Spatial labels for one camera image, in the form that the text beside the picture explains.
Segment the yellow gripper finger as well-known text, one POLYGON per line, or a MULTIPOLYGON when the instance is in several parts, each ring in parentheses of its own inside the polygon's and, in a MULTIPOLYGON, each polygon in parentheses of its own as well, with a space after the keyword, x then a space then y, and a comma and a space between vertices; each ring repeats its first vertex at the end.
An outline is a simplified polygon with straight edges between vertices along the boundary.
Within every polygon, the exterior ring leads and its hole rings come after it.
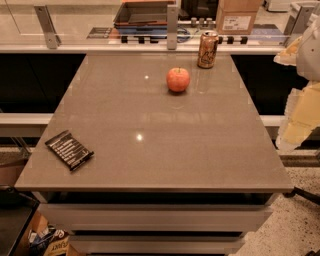
POLYGON ((273 61, 284 66, 297 66, 301 64, 300 48, 302 37, 296 38, 284 50, 276 54, 273 61))
POLYGON ((320 125, 320 82, 309 81, 302 90, 293 88, 276 139, 279 150, 294 150, 320 125))

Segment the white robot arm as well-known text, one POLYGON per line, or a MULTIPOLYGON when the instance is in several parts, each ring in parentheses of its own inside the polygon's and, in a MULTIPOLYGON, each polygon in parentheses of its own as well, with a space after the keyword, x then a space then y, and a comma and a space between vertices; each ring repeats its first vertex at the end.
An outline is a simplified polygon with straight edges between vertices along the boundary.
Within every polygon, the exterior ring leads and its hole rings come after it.
POLYGON ((302 36, 278 53, 274 61, 295 66, 297 74, 308 80, 303 89, 291 90, 285 106, 285 117, 278 130, 277 148, 292 151, 320 125, 320 17, 302 36))

